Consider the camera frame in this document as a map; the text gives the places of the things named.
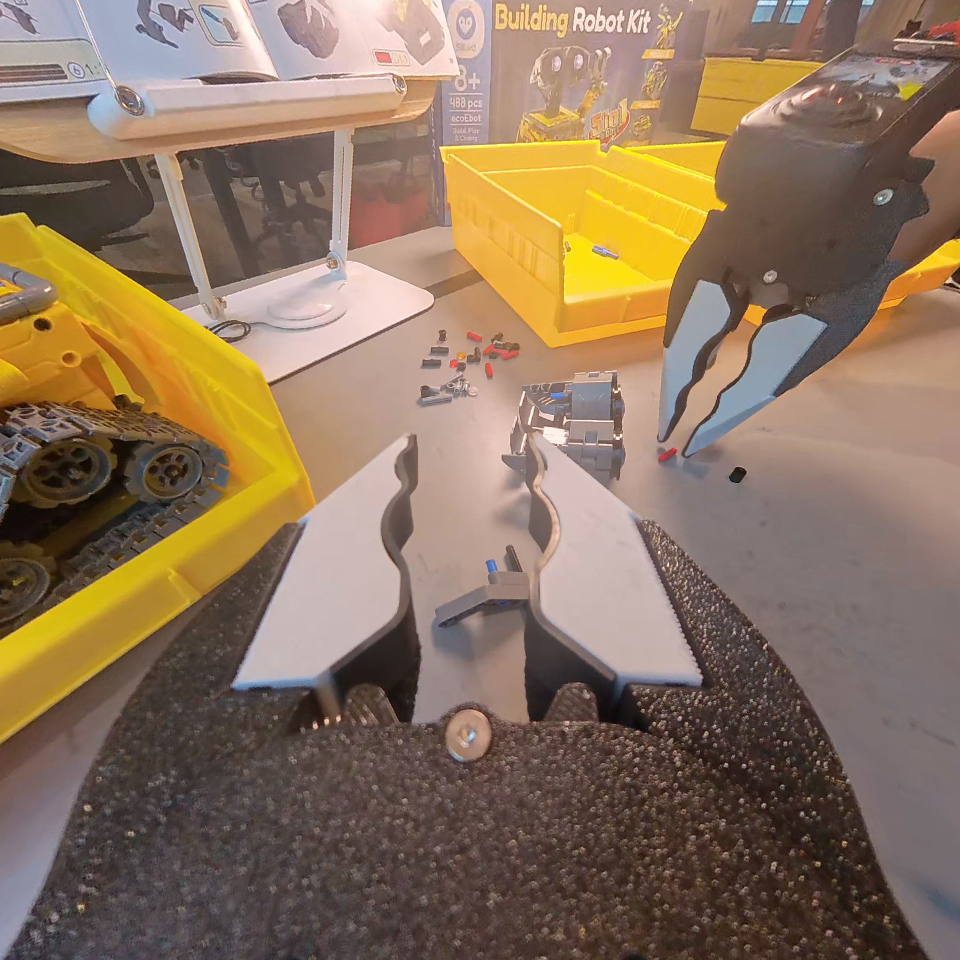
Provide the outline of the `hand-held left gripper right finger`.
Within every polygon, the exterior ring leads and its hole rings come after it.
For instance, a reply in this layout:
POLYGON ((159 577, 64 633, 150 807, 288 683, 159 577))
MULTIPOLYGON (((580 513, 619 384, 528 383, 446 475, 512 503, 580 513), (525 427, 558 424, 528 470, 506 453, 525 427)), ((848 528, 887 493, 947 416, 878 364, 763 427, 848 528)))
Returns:
POLYGON ((548 687, 700 688, 704 672, 640 517, 558 446, 527 452, 527 665, 548 687))

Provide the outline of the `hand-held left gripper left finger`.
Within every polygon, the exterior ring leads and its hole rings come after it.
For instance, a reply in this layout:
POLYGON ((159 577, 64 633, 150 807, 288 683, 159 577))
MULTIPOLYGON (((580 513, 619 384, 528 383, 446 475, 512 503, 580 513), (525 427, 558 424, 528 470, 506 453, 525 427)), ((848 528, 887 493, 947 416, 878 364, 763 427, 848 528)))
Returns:
POLYGON ((415 434, 310 510, 232 682, 234 690, 393 690, 419 638, 402 549, 414 531, 415 434))

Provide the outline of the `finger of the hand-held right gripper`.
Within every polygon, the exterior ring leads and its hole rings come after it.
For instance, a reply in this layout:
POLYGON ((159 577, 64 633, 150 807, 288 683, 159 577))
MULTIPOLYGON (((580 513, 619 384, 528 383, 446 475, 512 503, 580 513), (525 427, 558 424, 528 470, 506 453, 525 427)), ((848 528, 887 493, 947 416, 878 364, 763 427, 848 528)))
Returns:
POLYGON ((705 449, 773 402, 827 326, 804 313, 762 323, 750 340, 738 378, 718 394, 710 414, 696 427, 681 455, 688 458, 705 449))
POLYGON ((743 318, 747 303, 730 280, 674 279, 668 300, 657 438, 665 442, 687 409, 709 359, 743 318))

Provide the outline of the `grey bent building beam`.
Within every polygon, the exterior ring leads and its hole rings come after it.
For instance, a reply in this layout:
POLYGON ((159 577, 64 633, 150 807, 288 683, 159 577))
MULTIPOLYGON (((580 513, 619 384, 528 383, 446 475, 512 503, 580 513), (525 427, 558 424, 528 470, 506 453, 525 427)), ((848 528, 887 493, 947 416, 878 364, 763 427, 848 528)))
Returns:
POLYGON ((528 603, 530 582, 522 571, 490 570, 487 583, 437 607, 439 628, 450 627, 463 619, 486 610, 500 612, 528 603))

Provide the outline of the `grey desk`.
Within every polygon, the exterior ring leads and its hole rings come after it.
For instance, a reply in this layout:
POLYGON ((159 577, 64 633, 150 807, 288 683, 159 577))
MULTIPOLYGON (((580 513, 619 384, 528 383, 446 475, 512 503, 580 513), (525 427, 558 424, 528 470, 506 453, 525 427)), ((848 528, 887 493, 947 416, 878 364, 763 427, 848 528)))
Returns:
POLYGON ((322 499, 402 433, 418 438, 404 549, 423 642, 414 719, 466 702, 514 722, 524 703, 516 612, 438 630, 435 608, 483 581, 529 495, 500 456, 523 383, 618 370, 627 461, 618 497, 668 534, 772 642, 842 757, 894 894, 925 950, 958 958, 958 293, 911 296, 841 356, 678 463, 657 461, 662 333, 551 349, 434 228, 353 259, 431 288, 434 307, 271 385, 322 499), (474 398, 421 407, 446 330, 498 333, 520 355, 474 398), (739 484, 734 467, 747 470, 739 484))

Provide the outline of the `person's right hand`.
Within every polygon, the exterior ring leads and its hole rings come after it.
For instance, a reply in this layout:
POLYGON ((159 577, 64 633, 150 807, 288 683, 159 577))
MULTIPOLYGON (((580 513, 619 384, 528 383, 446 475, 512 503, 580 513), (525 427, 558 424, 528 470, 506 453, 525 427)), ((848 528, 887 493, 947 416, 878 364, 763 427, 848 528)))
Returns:
POLYGON ((959 111, 946 114, 918 140, 910 154, 934 162, 922 183, 927 212, 898 234, 890 259, 909 270, 935 253, 959 231, 959 111))

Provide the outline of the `yellow storage bin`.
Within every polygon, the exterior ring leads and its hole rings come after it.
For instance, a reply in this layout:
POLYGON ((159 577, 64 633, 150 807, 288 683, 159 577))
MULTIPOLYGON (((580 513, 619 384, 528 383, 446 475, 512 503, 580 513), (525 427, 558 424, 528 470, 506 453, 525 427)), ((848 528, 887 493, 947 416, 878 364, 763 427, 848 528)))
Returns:
POLYGON ((2 635, 7 740, 218 587, 313 506, 257 365, 137 282, 24 214, 2 216, 2 264, 54 284, 148 412, 222 449, 224 495, 145 553, 2 635))
POLYGON ((817 61, 708 56, 690 122, 694 134, 727 137, 741 119, 821 66, 817 61))

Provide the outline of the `grey toy robot head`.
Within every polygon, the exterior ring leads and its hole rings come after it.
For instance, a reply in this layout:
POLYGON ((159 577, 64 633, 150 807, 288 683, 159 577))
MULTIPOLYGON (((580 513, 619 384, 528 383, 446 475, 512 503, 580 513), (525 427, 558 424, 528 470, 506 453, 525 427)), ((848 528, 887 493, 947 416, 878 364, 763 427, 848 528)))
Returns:
POLYGON ((540 436, 598 481, 618 481, 626 460, 624 414, 616 370, 579 371, 565 381, 525 384, 510 432, 510 450, 501 456, 502 462, 524 472, 529 442, 540 436))

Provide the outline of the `yellow bin with dividers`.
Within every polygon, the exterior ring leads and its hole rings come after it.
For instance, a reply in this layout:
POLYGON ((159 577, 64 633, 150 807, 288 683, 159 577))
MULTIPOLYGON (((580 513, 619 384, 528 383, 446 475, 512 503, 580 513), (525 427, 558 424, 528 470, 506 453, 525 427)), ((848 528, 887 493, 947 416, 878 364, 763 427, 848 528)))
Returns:
POLYGON ((724 143, 442 148, 456 250, 548 347, 666 322, 724 143), (594 245, 619 255, 601 257, 594 245))

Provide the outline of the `scattered small building pieces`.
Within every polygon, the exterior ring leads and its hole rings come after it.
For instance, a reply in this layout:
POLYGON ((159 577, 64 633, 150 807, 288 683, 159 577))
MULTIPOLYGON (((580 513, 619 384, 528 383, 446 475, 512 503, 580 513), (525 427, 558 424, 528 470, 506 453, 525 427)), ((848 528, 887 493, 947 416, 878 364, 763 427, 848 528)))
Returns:
POLYGON ((420 385, 416 404, 420 407, 441 406, 459 399, 478 397, 478 384, 492 382, 498 366, 517 359, 522 345, 516 340, 498 333, 487 342, 474 331, 467 331, 467 349, 454 349, 449 342, 448 331, 438 330, 437 342, 428 349, 421 360, 424 372, 439 371, 447 367, 446 377, 437 384, 420 385))

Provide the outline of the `robot kit box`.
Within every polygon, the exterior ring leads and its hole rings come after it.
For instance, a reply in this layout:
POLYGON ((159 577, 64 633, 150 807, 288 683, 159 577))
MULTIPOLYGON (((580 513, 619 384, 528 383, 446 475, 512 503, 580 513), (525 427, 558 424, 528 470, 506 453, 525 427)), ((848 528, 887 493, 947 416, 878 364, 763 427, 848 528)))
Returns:
POLYGON ((693 2, 444 1, 459 73, 434 112, 444 147, 651 143, 693 2))

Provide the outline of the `book stand with wooden tray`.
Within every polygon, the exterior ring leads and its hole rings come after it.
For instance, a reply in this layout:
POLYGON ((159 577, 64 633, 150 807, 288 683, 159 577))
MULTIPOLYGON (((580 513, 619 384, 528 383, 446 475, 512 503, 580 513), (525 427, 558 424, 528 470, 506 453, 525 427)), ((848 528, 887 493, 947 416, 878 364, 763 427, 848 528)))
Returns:
POLYGON ((102 80, 92 97, 3 103, 1 145, 60 164, 153 156, 201 307, 212 321, 225 322, 226 301, 210 285, 177 155, 333 133, 333 219, 322 278, 331 293, 320 295, 325 310, 318 314, 325 325, 334 318, 337 284, 347 281, 354 131, 421 116, 439 83, 383 73, 225 84, 190 79, 138 88, 102 80))

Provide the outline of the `instruction booklet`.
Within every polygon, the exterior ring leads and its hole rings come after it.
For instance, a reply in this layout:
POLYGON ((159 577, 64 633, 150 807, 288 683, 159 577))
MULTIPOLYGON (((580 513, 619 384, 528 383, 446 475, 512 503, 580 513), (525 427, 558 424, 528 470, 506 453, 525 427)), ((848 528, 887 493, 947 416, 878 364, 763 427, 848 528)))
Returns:
POLYGON ((458 70, 440 2, 5 1, 2 97, 458 70))

